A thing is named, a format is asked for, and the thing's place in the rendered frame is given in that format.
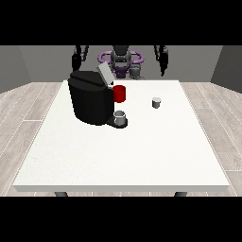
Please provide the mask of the pale grey machine lid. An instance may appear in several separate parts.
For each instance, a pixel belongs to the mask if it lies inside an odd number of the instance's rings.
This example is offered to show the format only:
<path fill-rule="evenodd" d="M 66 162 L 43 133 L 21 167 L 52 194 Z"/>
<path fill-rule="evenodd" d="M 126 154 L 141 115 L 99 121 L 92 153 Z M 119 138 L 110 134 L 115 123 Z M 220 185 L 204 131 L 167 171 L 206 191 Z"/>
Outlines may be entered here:
<path fill-rule="evenodd" d="M 112 71 L 108 65 L 108 63 L 103 62 L 97 66 L 98 73 L 102 76 L 105 84 L 107 86 L 111 86 L 114 81 L 114 76 Z"/>

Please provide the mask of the black coffee machine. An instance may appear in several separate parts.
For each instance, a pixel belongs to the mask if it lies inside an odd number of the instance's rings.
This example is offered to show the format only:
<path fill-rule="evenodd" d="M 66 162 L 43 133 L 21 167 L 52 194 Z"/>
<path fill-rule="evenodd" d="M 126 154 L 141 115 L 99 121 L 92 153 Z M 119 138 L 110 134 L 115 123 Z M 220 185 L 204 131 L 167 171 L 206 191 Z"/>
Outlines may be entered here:
<path fill-rule="evenodd" d="M 105 84 L 102 76 L 94 71 L 74 71 L 68 78 L 68 87 L 77 119 L 89 125 L 109 125 L 123 129 L 114 123 L 114 101 L 112 87 Z"/>

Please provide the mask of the red pod holder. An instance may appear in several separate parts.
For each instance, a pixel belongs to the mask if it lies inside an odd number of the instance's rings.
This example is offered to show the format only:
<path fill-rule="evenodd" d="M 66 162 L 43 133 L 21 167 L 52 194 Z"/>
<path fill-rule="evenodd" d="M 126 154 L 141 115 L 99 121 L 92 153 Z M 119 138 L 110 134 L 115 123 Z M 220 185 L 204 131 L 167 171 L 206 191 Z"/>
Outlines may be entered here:
<path fill-rule="evenodd" d="M 122 103 L 126 100 L 126 87 L 123 85 L 114 85 L 112 87 L 113 101 Z"/>

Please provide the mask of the small grey coffee pod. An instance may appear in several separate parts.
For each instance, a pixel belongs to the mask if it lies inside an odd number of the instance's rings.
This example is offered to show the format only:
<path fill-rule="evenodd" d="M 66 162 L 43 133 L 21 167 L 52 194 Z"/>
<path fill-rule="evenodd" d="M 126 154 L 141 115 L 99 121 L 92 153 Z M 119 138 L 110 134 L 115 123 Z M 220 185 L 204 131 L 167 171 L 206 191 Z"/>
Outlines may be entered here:
<path fill-rule="evenodd" d="M 159 97 L 152 98 L 152 107 L 158 109 L 161 105 L 162 100 Z"/>

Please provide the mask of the small grey cup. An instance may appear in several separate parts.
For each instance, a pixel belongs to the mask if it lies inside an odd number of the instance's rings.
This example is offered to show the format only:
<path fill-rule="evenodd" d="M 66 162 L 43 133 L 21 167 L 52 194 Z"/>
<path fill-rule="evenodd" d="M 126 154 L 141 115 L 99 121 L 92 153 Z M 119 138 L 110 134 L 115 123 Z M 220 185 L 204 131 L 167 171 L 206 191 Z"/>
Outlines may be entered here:
<path fill-rule="evenodd" d="M 126 114 L 123 111 L 115 111 L 113 113 L 114 123 L 117 126 L 122 126 L 126 122 Z"/>

